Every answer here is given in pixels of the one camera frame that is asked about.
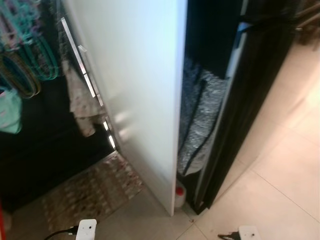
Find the beige tile floor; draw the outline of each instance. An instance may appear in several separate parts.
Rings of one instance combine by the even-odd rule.
[[[211,209],[169,217],[148,190],[99,223],[96,240],[216,240],[256,225],[263,240],[318,240],[320,55],[295,45]],[[9,240],[41,240],[39,200],[14,214]]]

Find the teal garment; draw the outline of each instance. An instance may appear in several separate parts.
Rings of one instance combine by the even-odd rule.
[[[17,134],[21,130],[22,100],[16,90],[0,94],[0,132]]]

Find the white door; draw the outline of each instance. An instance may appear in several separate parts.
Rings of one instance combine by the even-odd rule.
[[[187,0],[64,0],[121,151],[174,213]]]

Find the doormat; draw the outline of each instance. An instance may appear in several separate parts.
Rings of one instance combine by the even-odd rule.
[[[142,181],[128,162],[112,153],[43,197],[49,231],[68,229],[82,219],[96,219],[99,223],[142,189]],[[60,234],[55,239],[73,238]]]

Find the red object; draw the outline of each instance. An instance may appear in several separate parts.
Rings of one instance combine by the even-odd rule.
[[[184,189],[180,186],[176,187],[175,194],[177,194],[178,196],[182,196],[184,194]]]
[[[0,236],[1,236],[1,238],[0,238],[1,240],[6,240],[4,218],[3,218],[3,215],[2,215],[1,204],[0,204]]]

